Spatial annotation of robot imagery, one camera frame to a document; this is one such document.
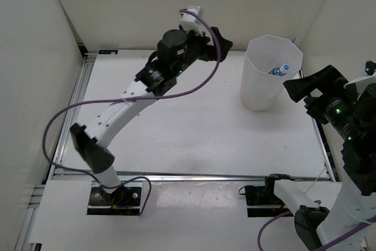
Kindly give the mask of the blue label plastic bottle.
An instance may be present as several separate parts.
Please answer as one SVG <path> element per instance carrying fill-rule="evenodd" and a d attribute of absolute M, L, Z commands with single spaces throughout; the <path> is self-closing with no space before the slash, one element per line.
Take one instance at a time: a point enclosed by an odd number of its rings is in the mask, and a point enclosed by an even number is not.
<path fill-rule="evenodd" d="M 285 76 L 290 72 L 290 66 L 287 64 L 273 68 L 268 74 L 274 76 Z"/>

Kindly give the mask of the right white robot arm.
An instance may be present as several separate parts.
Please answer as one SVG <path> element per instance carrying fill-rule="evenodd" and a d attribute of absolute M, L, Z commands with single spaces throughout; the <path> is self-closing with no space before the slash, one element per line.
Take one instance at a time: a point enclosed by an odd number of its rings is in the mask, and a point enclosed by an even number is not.
<path fill-rule="evenodd" d="M 343 139 L 345 174 L 331 209 L 320 206 L 289 178 L 264 188 L 272 204 L 281 200 L 308 250 L 360 250 L 375 223 L 375 75 L 351 82 L 333 66 L 283 83 L 307 114 L 330 124 Z"/>

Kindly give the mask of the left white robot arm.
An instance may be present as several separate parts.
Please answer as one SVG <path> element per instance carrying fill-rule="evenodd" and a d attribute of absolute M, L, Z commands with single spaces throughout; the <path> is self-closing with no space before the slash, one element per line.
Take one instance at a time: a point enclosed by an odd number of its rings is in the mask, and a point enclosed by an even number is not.
<path fill-rule="evenodd" d="M 104 199 L 110 204 L 122 200 L 123 185 L 113 167 L 115 157 L 108 146 L 136 115 L 174 87 L 177 77 L 196 60 L 222 62 L 226 58 L 232 41 L 224 39 L 216 27 L 210 30 L 214 38 L 182 28 L 165 32 L 121 101 L 111 103 L 88 124 L 74 123 L 70 127 L 77 153 L 91 168 Z"/>

